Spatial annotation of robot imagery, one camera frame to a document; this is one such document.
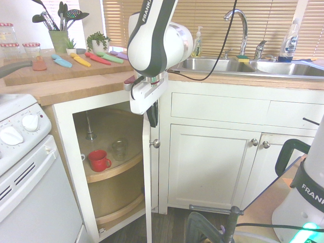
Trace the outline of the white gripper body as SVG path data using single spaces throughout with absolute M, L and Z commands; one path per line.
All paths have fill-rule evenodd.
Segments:
M 130 92 L 131 112 L 144 114 L 166 91 L 167 87 L 167 73 L 160 73 L 156 77 L 138 75 Z

